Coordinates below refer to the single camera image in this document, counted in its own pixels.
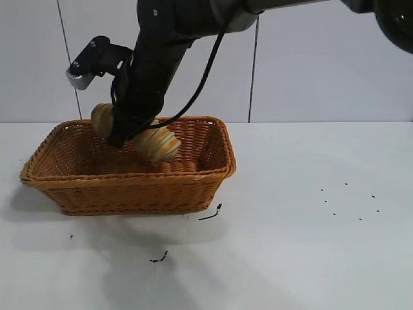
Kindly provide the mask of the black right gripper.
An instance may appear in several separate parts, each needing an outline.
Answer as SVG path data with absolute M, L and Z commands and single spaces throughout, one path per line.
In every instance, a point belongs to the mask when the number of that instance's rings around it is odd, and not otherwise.
M 162 40 L 139 32 L 132 58 L 123 69 L 116 89 L 112 129 L 107 142 L 122 148 L 144 132 L 161 112 L 165 94 L 193 39 Z

